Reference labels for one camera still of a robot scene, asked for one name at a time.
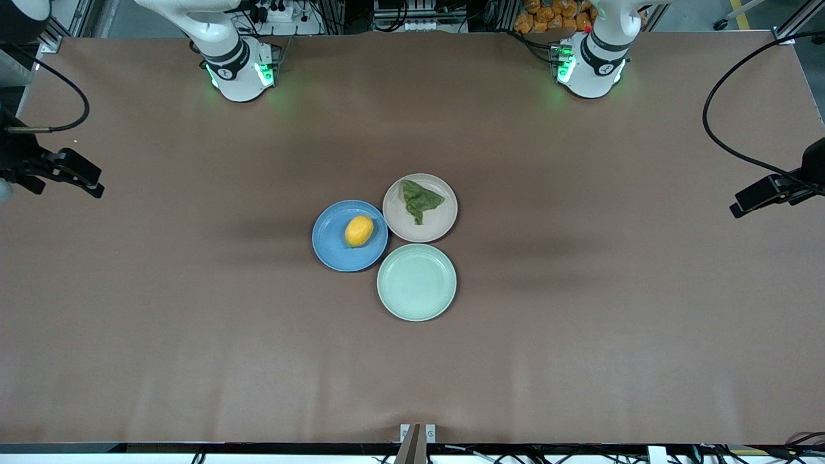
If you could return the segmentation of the bag of oranges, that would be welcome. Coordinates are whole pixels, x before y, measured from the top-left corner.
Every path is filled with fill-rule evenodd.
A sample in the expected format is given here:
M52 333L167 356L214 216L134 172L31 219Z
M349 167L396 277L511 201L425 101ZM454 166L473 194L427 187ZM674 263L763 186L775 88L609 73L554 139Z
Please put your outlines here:
M589 32L598 13L589 0L519 0L512 29L519 34L560 28Z

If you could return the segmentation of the aluminium frame post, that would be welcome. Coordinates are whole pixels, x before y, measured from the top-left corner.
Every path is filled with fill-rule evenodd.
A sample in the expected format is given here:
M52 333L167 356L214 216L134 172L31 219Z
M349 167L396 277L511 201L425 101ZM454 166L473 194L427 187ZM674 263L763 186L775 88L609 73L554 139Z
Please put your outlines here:
M774 39L786 39L801 32L813 17L825 8L825 0L802 0L801 5L779 26L773 28Z
M50 20L39 36L44 53L58 53L63 39L83 35L92 3L94 0L49 0Z

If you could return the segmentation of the blue plate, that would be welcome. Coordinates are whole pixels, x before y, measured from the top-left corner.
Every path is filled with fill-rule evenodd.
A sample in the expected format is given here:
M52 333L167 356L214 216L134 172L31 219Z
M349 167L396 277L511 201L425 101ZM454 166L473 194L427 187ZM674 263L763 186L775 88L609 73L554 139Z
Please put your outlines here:
M360 247L349 247L345 229L352 219L365 215L373 220L374 229ZM384 254L389 243L389 229L381 211L363 200L342 200L328 206L313 226L312 246L318 259L335 271L362 271Z

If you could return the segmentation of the green lettuce leaf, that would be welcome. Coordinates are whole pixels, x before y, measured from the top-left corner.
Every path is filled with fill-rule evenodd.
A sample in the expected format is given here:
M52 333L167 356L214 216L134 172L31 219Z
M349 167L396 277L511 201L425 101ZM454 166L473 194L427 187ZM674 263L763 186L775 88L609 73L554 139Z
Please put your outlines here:
M426 211L436 209L445 202L445 197L409 179L402 180L401 191L405 209L412 215L416 226L423 224L423 216Z

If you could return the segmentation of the beige plate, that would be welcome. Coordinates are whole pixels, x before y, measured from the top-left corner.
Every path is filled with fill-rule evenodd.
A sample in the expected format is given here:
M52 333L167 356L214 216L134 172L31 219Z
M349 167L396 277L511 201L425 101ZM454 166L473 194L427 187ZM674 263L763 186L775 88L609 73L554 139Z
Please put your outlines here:
M421 226L416 226L412 215L405 209L401 191L401 182L404 179L416 182L445 197L445 202L438 208L424 213ZM389 229L401 240L415 243L434 242L450 232L456 223L458 199L446 181L431 174L415 173L401 177L391 185L384 194L381 211Z

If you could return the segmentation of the yellow lemon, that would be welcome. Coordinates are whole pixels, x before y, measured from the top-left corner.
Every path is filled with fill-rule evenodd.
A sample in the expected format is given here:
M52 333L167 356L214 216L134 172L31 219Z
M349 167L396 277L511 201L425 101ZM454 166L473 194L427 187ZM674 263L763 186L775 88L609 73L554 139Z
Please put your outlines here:
M344 238L348 247L364 246L374 233L374 220L369 215L353 217L345 227Z

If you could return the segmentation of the pale green plate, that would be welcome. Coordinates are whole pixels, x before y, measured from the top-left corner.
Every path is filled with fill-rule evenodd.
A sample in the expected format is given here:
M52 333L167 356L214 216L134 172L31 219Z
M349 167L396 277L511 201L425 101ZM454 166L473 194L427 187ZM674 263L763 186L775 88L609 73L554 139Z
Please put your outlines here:
M458 275L450 258L434 246L407 244L379 267L376 288L384 308L398 319L423 322L451 307Z

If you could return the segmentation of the white power strip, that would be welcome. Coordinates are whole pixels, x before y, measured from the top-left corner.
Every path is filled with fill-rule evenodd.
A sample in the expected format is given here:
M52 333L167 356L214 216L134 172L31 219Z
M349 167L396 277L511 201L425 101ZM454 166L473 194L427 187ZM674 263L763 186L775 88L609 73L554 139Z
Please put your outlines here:
M250 0L249 16L258 24L294 23L304 10L295 0Z

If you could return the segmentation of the metal table edge bracket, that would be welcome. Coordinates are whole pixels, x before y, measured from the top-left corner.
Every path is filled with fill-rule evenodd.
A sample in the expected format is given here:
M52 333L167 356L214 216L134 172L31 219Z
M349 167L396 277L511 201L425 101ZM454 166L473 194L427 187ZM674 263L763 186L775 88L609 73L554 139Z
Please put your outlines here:
M401 425L400 438L400 449L395 455L394 464L429 464L428 446L436 443L436 425Z

